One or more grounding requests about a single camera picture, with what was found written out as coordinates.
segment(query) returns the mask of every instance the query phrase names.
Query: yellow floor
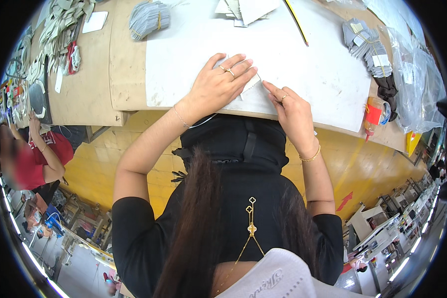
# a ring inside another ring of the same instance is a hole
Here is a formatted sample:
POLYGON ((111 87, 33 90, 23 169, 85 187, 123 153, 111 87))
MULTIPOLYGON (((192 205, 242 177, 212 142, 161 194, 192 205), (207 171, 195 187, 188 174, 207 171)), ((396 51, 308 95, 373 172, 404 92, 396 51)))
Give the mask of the yellow floor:
MULTIPOLYGON (((76 193, 81 199, 111 208, 116 164, 125 149, 141 132, 159 119, 164 111, 139 111, 123 127, 112 127, 91 144, 78 147, 75 157, 66 165, 65 178, 70 184, 62 187, 76 193)), ((389 193, 412 177, 420 179, 426 172, 424 163, 414 167, 394 150, 376 143, 365 143, 346 134, 316 129, 321 153, 328 167, 335 192, 336 212, 343 220, 358 209, 359 202, 374 206, 377 197, 389 193)), ((177 186, 170 182, 172 171, 185 171, 182 160, 171 150, 180 146, 174 141, 161 155, 148 175, 150 203, 158 217, 164 211, 167 199, 177 186)), ((288 177, 300 191, 304 191, 301 161, 295 147, 287 142, 289 164, 282 175, 288 177)))

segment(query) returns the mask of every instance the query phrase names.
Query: glue bottle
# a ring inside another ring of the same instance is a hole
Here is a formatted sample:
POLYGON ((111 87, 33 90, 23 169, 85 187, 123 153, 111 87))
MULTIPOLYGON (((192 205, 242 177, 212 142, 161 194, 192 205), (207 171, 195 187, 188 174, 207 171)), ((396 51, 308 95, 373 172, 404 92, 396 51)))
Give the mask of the glue bottle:
POLYGON ((379 125, 384 102, 375 97, 369 97, 366 104, 366 116, 364 118, 364 132, 366 133, 366 143, 370 136, 374 135, 376 127, 379 125))

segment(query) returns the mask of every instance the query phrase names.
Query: white cutting board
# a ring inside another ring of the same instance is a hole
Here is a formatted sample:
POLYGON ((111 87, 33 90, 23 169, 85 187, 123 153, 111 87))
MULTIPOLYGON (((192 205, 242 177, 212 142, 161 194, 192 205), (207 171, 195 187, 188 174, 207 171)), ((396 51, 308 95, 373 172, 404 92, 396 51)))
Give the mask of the white cutting board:
MULTIPOLYGON (((358 132, 371 77, 362 59, 343 44, 343 19, 311 0, 291 0, 307 47, 284 1, 269 20, 247 28, 215 14, 218 0, 162 0, 170 7, 168 28, 148 36, 146 102, 171 107, 191 89, 198 72, 217 52, 245 53, 262 80, 288 86, 311 104, 313 121, 358 132)), ((276 114, 267 98, 236 98, 224 109, 276 114)))

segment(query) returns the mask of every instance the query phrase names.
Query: woman's left hand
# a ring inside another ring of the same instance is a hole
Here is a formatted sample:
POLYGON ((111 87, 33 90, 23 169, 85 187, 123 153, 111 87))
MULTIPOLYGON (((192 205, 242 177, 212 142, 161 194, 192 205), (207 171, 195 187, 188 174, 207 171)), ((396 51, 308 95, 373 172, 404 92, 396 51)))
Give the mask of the woman's left hand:
POLYGON ((221 64, 225 70, 214 68, 217 61, 225 56, 224 53, 212 56, 197 75, 189 94, 175 105, 189 124, 225 107, 242 93, 244 86, 256 75, 257 68, 250 68, 252 59, 243 61, 245 54, 237 54, 225 60, 221 64))

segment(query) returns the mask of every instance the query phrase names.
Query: pencil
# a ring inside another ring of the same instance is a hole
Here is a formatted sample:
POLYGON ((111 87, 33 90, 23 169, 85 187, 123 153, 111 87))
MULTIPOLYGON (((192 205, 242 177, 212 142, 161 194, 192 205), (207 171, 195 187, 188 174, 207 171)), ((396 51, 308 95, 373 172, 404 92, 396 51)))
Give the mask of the pencil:
POLYGON ((306 44, 307 47, 309 47, 310 44, 308 43, 308 40, 307 40, 306 37, 304 36, 303 29, 301 28, 300 21, 298 21, 297 14, 295 13, 295 11, 293 10, 293 8, 291 7, 291 4, 290 4, 290 2, 289 2, 288 0, 285 0, 285 3, 286 3, 286 6, 288 6, 288 8, 290 9, 290 12, 291 12, 291 15, 293 16, 293 19, 295 19, 295 21, 296 21, 297 24, 298 24, 298 28, 300 29, 301 35, 303 36, 304 43, 306 44))

